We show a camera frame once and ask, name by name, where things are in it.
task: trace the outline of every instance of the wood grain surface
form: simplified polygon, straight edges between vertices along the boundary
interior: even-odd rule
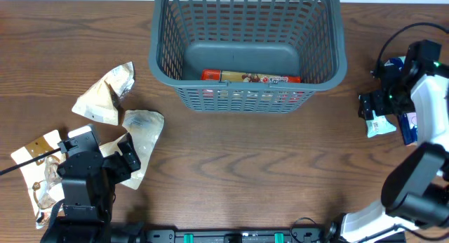
[[[148,68],[153,6],[0,1],[0,168],[14,165],[12,152],[53,129],[64,135],[90,123],[71,112],[76,98],[130,60],[136,83],[122,107],[159,111],[166,124],[139,190],[117,187],[116,222],[279,228],[308,216],[325,223],[380,198],[387,175],[413,151],[399,131],[366,138],[357,96],[379,86],[369,71],[396,30],[422,21],[448,26],[449,6],[342,4],[347,76],[290,114],[187,109]],[[405,54],[421,39],[443,43],[441,61],[449,63],[447,36],[427,27],[404,32],[386,57]],[[95,125],[103,142],[125,131]],[[44,230],[34,228],[20,171],[0,178],[0,193],[0,242],[38,242]]]

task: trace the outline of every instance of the crumpled snack wrapper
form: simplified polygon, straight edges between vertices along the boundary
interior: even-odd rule
[[[372,138],[378,134],[391,133],[396,130],[396,127],[391,124],[385,116],[376,116],[376,112],[373,110],[373,120],[366,120],[366,126],[368,127],[367,136]]]
[[[59,132],[54,130],[13,152],[11,157],[16,164],[20,164],[59,148],[60,141]],[[65,155],[56,152],[20,168],[36,216],[36,229],[47,224],[53,205],[64,198],[61,177],[56,173],[58,165],[64,161]]]
[[[93,121],[119,125],[116,106],[134,84],[134,67],[129,62],[109,71],[76,100],[73,113]]]
[[[162,132],[163,123],[163,115],[158,112],[150,112],[148,110],[127,110],[125,112],[122,126],[133,138],[134,149],[138,154],[141,166],[140,170],[132,172],[131,178],[121,184],[134,190],[139,188],[142,179],[145,177],[149,158]],[[120,152],[117,143],[122,137],[100,146],[103,157],[112,155],[116,151]]]

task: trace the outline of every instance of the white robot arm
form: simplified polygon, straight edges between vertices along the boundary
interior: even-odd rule
[[[421,44],[428,44],[430,41],[427,42],[420,42]],[[439,68],[440,63],[432,61],[431,64],[433,67],[427,68],[428,70],[425,70],[425,63],[420,63],[420,61],[423,61],[421,59],[416,60],[416,55],[421,54],[419,51],[416,51],[416,49],[410,50],[407,55],[407,58],[412,58],[412,60],[406,60],[406,67],[407,63],[409,64],[409,67],[411,65],[411,68],[403,70],[404,72],[410,72],[414,77],[410,78],[408,77],[408,81],[412,83],[412,88],[410,89],[410,97],[415,105],[415,111],[417,114],[417,120],[418,120],[418,148],[422,149],[422,145],[440,145],[443,148],[442,152],[449,152],[449,111],[448,111],[448,95],[449,95],[449,78],[447,74],[447,67],[445,68]],[[432,164],[431,166],[434,167],[434,171],[438,171],[438,167],[441,165],[440,161],[432,161],[433,158],[431,158],[428,162]],[[410,166],[410,163],[413,164],[413,162],[404,162],[404,164],[407,164],[405,166]],[[410,178],[414,177],[412,174],[419,174],[419,173],[429,173],[431,170],[427,172],[421,172],[418,171],[418,166],[416,166],[415,171],[410,172]],[[423,176],[421,180],[423,182],[430,180],[434,176]],[[343,217],[343,220],[341,222],[340,227],[340,240],[344,239],[344,241],[347,242],[376,242],[379,239],[388,237],[390,235],[393,235],[395,233],[398,233],[400,231],[404,231],[405,228],[408,230],[417,230],[419,228],[427,228],[429,227],[429,224],[426,223],[420,223],[419,218],[420,216],[428,216],[424,218],[425,221],[438,221],[437,223],[433,224],[436,226],[440,226],[442,228],[449,227],[449,217],[446,218],[445,221],[441,223],[441,218],[430,218],[429,216],[434,215],[434,213],[442,212],[445,215],[447,212],[449,212],[449,206],[446,204],[426,204],[429,205],[427,208],[428,211],[423,211],[422,214],[418,214],[419,211],[411,211],[403,209],[402,211],[394,211],[389,213],[385,208],[384,202],[385,200],[389,198],[385,198],[384,195],[391,194],[392,191],[386,191],[385,188],[387,188],[387,183],[392,183],[393,179],[385,183],[384,189],[382,190],[382,201],[377,200],[373,202],[370,206],[364,208],[361,211],[347,214]],[[403,200],[410,201],[415,195],[419,196],[419,193],[414,193],[413,188],[421,187],[423,188],[423,185],[421,186],[414,186],[417,185],[417,183],[414,183],[413,180],[410,180],[409,183],[404,183],[401,187],[408,188],[408,192],[404,193]]]

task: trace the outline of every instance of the black cable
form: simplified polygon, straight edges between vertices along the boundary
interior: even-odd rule
[[[58,217],[59,210],[61,209],[62,204],[64,204],[65,199],[61,199],[56,204],[53,205],[53,208],[51,209],[50,213],[50,223],[48,224],[48,227],[51,228],[53,224],[56,221],[56,218]]]
[[[427,236],[421,235],[420,233],[414,232],[413,230],[410,230],[410,229],[408,229],[407,227],[405,227],[403,225],[393,225],[392,227],[390,227],[390,228],[388,228],[388,229],[386,229],[386,230],[384,230],[382,232],[376,233],[376,234],[371,235],[369,237],[365,237],[364,239],[362,239],[358,243],[367,242],[368,240],[375,239],[375,238],[380,237],[380,236],[382,236],[384,234],[387,234],[388,232],[397,231],[399,229],[404,229],[405,231],[413,234],[414,236],[416,236],[416,237],[418,237],[420,239],[429,241],[429,242],[439,242],[439,241],[443,241],[443,240],[449,238],[449,232],[444,234],[444,235],[442,235],[442,236],[440,236],[440,237],[427,237]]]
[[[413,230],[410,230],[410,229],[408,229],[405,226],[398,225],[398,227],[404,229],[405,231],[413,234],[416,237],[419,237],[420,239],[423,239],[423,240],[426,240],[426,241],[430,241],[430,242],[438,242],[438,241],[443,241],[445,239],[449,239],[449,232],[447,232],[444,235],[441,235],[440,237],[427,237],[427,236],[421,235],[421,234],[419,234],[417,232],[414,232]]]
[[[313,224],[317,225],[317,224],[315,223],[315,221],[314,221],[313,219],[311,219],[311,218],[302,217],[302,218],[297,219],[297,220],[292,224],[292,226],[290,227],[290,235],[291,235],[292,238],[295,239],[296,242],[298,242],[298,243],[304,243],[304,242],[300,241],[298,238],[296,238],[296,236],[294,236],[294,234],[293,234],[293,227],[294,227],[298,222],[303,221],[303,220],[311,221]],[[311,243],[318,242],[318,241],[320,241],[320,239],[311,241]]]
[[[23,167],[23,166],[26,166],[26,165],[28,165],[28,164],[31,164],[31,163],[33,163],[33,162],[37,162],[37,161],[40,160],[40,159],[45,159],[46,157],[48,157],[48,156],[54,154],[55,152],[59,152],[59,151],[61,151],[61,148],[57,148],[57,149],[54,149],[53,151],[46,152],[46,153],[44,153],[43,155],[39,155],[38,157],[33,158],[33,159],[29,160],[29,161],[22,162],[22,163],[20,163],[20,164],[17,164],[17,165],[15,165],[15,166],[10,167],[9,169],[5,169],[5,170],[3,170],[3,171],[0,171],[0,176],[4,175],[5,173],[9,173],[9,172],[14,171],[14,170],[16,170],[16,169],[19,169],[19,168],[21,168],[21,167]]]
[[[377,71],[378,71],[379,67],[382,65],[382,62],[381,62],[380,59],[382,58],[382,55],[384,54],[384,51],[387,48],[387,46],[390,44],[390,42],[396,36],[398,36],[400,33],[406,31],[407,29],[410,29],[411,27],[416,27],[416,26],[430,26],[430,27],[434,27],[436,29],[440,29],[440,30],[444,31],[446,34],[449,33],[449,29],[446,29],[444,26],[437,25],[437,24],[434,24],[432,22],[417,22],[417,23],[405,26],[404,28],[400,29],[397,33],[393,34],[393,36],[391,36],[387,40],[387,42],[385,42],[384,46],[382,47],[382,50],[380,50],[379,57],[377,57],[376,66],[375,66],[374,72],[373,72],[374,75],[377,74]]]

